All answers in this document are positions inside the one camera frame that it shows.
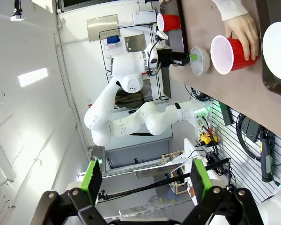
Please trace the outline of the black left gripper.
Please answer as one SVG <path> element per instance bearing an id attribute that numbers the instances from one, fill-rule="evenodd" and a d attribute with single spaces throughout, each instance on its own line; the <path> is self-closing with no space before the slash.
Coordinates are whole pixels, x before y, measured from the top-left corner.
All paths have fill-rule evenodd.
<path id="1" fill-rule="evenodd" d="M 158 62 L 161 63 L 161 67 L 169 67 L 171 64 L 177 66 L 185 66 L 190 63 L 190 60 L 197 60 L 196 54 L 186 54 L 183 52 L 173 52 L 171 48 L 158 49 Z"/>

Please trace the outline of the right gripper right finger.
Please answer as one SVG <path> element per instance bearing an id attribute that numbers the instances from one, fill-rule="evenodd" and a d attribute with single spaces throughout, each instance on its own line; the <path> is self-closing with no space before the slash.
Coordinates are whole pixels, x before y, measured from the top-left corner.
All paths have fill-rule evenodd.
<path id="1" fill-rule="evenodd" d="M 197 205 L 184 219 L 185 225 L 262 225 L 263 220 L 250 190 L 233 192 L 214 186 L 202 160 L 191 163 L 190 180 Z"/>

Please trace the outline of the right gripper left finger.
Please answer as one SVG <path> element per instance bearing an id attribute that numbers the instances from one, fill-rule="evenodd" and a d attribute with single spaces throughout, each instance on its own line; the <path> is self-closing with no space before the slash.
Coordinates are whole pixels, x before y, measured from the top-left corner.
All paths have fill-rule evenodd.
<path id="1" fill-rule="evenodd" d="M 64 225 L 69 217 L 78 217 L 83 225 L 105 225 L 105 219 L 95 208 L 102 183 L 99 162 L 91 161 L 82 183 L 59 194 L 45 191 L 34 212 L 36 225 Z"/>

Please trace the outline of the person's left hand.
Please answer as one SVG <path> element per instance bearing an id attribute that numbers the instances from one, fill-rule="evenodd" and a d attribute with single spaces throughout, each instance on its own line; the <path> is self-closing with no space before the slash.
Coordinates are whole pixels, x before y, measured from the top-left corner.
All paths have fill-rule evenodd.
<path id="1" fill-rule="evenodd" d="M 234 33 L 239 39 L 246 61 L 251 57 L 255 60 L 259 53 L 259 37 L 254 20 L 249 14 L 234 17 L 223 22 L 226 37 Z"/>

